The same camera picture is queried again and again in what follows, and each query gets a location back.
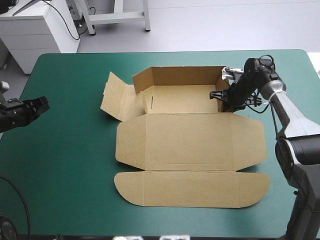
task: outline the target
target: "cardboard side wall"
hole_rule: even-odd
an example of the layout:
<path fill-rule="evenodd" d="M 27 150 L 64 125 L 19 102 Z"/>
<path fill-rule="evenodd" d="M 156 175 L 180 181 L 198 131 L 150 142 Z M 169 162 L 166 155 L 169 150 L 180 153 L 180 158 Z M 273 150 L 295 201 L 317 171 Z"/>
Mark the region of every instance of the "cardboard side wall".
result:
<path fill-rule="evenodd" d="M 223 66 L 153 66 L 132 77 L 136 93 L 154 86 L 214 85 Z"/>

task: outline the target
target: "unfolded cardboard box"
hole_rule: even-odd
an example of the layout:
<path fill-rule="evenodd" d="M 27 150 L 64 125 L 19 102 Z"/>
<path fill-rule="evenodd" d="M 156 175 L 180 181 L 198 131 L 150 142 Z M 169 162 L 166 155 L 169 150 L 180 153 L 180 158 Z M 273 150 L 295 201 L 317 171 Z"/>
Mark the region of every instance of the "unfolded cardboard box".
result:
<path fill-rule="evenodd" d="M 237 172 L 267 158 L 263 124 L 220 113 L 222 66 L 150 67 L 126 84 L 112 72 L 101 109 L 123 121 L 116 159 L 144 171 L 118 173 L 119 193 L 140 206 L 242 208 L 263 198 L 264 173 Z"/>

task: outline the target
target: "metal frame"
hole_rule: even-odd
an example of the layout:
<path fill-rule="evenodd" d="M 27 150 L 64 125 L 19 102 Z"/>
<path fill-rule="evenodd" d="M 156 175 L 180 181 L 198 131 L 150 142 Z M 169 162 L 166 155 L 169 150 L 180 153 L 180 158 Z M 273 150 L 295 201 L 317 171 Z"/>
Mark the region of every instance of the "metal frame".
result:
<path fill-rule="evenodd" d="M 96 35 L 95 25 L 98 24 L 116 24 L 132 21 L 144 21 L 145 31 L 149 32 L 150 19 L 148 0 L 142 0 L 143 11 L 139 12 L 124 12 L 124 0 L 114 0 L 113 13 L 91 14 L 87 0 L 78 0 L 80 3 L 82 14 L 86 22 L 86 26 L 90 35 Z"/>

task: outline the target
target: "white floor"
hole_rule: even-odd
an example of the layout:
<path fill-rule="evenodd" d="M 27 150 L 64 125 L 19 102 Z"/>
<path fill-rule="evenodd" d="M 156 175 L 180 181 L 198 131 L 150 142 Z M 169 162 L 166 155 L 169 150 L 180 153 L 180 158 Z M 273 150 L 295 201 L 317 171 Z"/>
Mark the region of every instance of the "white floor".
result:
<path fill-rule="evenodd" d="M 89 0 L 97 14 L 108 7 Z M 138 10 L 141 0 L 125 2 Z M 149 0 L 151 32 L 143 22 L 96 26 L 78 51 L 175 52 L 303 49 L 320 52 L 319 0 Z"/>

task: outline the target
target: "wire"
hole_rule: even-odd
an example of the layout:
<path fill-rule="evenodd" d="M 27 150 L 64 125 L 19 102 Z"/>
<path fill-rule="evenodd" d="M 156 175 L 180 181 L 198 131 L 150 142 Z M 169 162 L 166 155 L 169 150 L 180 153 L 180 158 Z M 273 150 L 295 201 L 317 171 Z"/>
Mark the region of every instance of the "wire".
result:
<path fill-rule="evenodd" d="M 246 102 L 244 103 L 248 108 L 250 108 L 252 111 L 254 111 L 257 114 L 263 114 L 269 107 L 270 104 L 268 104 L 262 111 L 257 111 L 254 108 L 252 108 L 251 106 L 249 106 Z"/>
<path fill-rule="evenodd" d="M 5 176 L 0 176 L 0 179 L 3 179 L 5 180 L 7 183 L 9 183 L 13 188 L 14 190 L 16 191 L 16 193 L 19 195 L 22 203 L 23 203 L 23 206 L 24 206 L 24 209 L 25 209 L 25 214 L 26 214 L 26 221 L 27 221 L 27 227 L 28 227 L 28 240 L 31 240 L 31 218 L 30 218 L 30 212 L 29 212 L 29 208 L 28 208 L 28 205 L 27 205 L 27 202 L 23 196 L 23 194 L 21 193 L 21 191 L 18 189 L 18 187 L 7 177 Z"/>
<path fill-rule="evenodd" d="M 64 17 L 61 15 L 61 13 L 58 11 L 58 9 L 56 9 L 52 4 L 46 2 L 45 0 L 41 0 L 41 1 L 44 2 L 44 3 L 46 3 L 46 4 L 48 4 L 50 7 L 52 7 L 52 8 L 60 15 L 60 17 L 62 18 L 62 20 L 63 20 L 63 22 L 64 22 L 64 24 L 65 24 L 65 26 L 66 26 L 66 29 L 68 30 L 68 32 L 69 32 L 69 34 L 70 34 L 70 36 L 71 36 L 74 40 L 79 40 L 79 39 L 80 39 L 80 34 L 77 32 L 77 33 L 78 33 L 78 37 L 77 37 L 77 38 L 72 35 L 72 33 L 71 33 L 71 31 L 70 31 L 67 23 L 66 23 L 66 20 L 65 20 Z"/>

